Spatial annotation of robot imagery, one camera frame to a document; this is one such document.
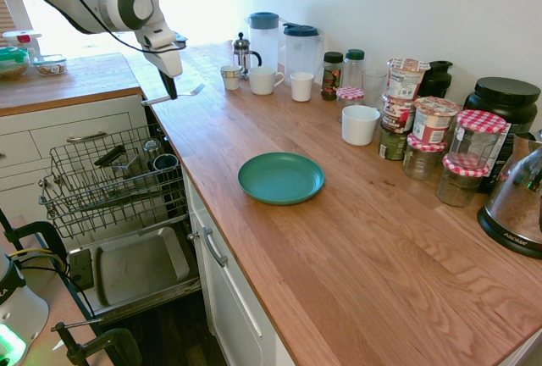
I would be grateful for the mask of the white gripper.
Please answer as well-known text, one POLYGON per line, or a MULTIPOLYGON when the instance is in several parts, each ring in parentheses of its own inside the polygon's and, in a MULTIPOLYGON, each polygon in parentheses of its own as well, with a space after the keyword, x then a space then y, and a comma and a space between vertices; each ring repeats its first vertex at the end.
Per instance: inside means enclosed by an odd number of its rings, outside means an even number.
POLYGON ((174 77, 183 72, 180 59, 180 49, 175 45, 168 45, 161 48, 149 48, 144 51, 144 56, 159 69, 159 75, 164 89, 169 97, 174 100, 177 98, 174 77))

